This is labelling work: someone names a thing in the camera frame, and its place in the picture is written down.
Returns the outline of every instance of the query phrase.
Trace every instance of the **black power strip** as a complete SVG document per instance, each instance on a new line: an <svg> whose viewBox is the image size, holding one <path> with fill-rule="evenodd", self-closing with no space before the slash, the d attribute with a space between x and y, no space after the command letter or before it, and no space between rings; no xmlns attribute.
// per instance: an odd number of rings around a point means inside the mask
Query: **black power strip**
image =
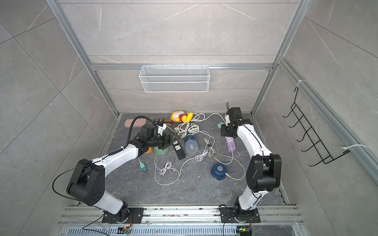
<svg viewBox="0 0 378 236"><path fill-rule="evenodd" d="M185 152L184 152L183 148L181 147L180 143L178 142L178 140L173 142L173 147L175 148L178 159L179 160L184 159L185 158Z"/></svg>

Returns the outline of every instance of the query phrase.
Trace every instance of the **white wire basket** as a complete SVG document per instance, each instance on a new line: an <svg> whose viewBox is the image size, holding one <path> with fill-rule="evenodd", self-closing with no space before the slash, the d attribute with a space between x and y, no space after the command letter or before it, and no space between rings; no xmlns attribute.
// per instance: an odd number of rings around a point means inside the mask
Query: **white wire basket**
<svg viewBox="0 0 378 236"><path fill-rule="evenodd" d="M142 66L139 79L146 93L208 92L210 70L202 65Z"/></svg>

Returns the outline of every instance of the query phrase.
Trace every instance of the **green cup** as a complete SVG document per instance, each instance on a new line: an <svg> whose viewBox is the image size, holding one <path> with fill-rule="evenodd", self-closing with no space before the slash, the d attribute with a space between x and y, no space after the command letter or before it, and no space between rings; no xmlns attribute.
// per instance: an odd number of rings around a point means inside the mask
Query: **green cup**
<svg viewBox="0 0 378 236"><path fill-rule="evenodd" d="M168 152L168 148L166 148L166 149L164 149L164 150L161 150L161 149L159 149L158 147L154 147L153 150L154 150L155 153L158 154L158 155L162 155L162 154Z"/></svg>

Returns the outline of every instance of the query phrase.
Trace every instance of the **cable tie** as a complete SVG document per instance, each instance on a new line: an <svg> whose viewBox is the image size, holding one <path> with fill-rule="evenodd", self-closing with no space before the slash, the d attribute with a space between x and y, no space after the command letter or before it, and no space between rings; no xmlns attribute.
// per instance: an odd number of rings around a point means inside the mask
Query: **cable tie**
<svg viewBox="0 0 378 236"><path fill-rule="evenodd" d="M298 87L299 83L302 82L302 81L305 81L305 80L299 80L296 87Z"/></svg>
<svg viewBox="0 0 378 236"><path fill-rule="evenodd" d="M352 148L352 147L366 147L367 148L367 146L366 145L364 145L364 144L353 144L353 145L350 145L350 146L347 146L347 147L342 147L342 149L348 149L348 148Z"/></svg>

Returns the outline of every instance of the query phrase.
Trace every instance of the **black wire rack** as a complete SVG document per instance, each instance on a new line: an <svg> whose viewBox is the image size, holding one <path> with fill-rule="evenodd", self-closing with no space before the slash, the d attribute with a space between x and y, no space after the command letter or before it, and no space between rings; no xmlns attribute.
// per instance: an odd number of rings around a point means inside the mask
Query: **black wire rack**
<svg viewBox="0 0 378 236"><path fill-rule="evenodd" d="M316 166L317 164L320 164L320 163L322 163L322 162L323 162L324 164L328 164L328 163L330 163L330 162L332 162L332 161L335 161L336 159L342 157L343 155L350 153L349 150L346 150L346 151L344 151L340 156L338 156L338 157L336 157L336 158L333 157L333 156L329 153L329 151L328 151L328 149L326 148L326 146L324 145L323 141L320 139L319 135L316 133L315 129L312 127L311 123L308 121L308 119L305 117L305 115L303 114L303 112L301 111L301 109L298 107L298 105L297 105L297 103L296 103L296 99L297 99L297 95L298 95L298 87L296 87L296 88L294 89L294 92L295 92L295 98L294 98L294 102L293 102L293 104L292 104L291 107L290 107L291 111L290 111L290 113L289 113L287 116L283 116L283 118L287 118L287 117L290 116L291 113L293 113L293 114L295 115L295 117L297 118L298 121L297 121L293 126L289 126L289 128L294 128L294 127L299 123L299 124L302 126L303 130L305 131L305 133L303 134L302 139L301 139L301 140L297 140L297 141L298 141L298 142L302 142L302 141L304 140L304 138L305 138L306 135L307 135L308 138L310 139L310 141L311 141L311 143L312 143L312 146L309 147L307 150L301 150L301 152L307 152L307 151L310 150L311 148L315 148L316 152L318 153L318 155L319 155L321 161L319 161L318 163L316 163L316 164L314 164L314 165L309 165L309 166L310 166L310 167L314 167L314 166ZM294 111L295 108L298 108L298 110L299 110L299 114L295 113L295 111ZM304 127L304 125L303 125L303 123L302 123L302 121L301 121L301 120L303 120L303 119L305 119L305 120L307 121L307 123L309 124L310 127L309 127L308 129L306 129L306 128ZM312 131L315 133L315 135L316 135L316 138L317 138L317 141L316 141L316 142L315 142L315 141L310 137L310 135L308 134L309 131L311 131L311 130L312 130ZM316 145L317 145L318 143L319 143L319 145L322 145L322 146L324 147L324 149L326 150L326 155L327 155L327 157L323 158L322 155L320 154L320 152L319 152L319 148L316 147Z"/></svg>

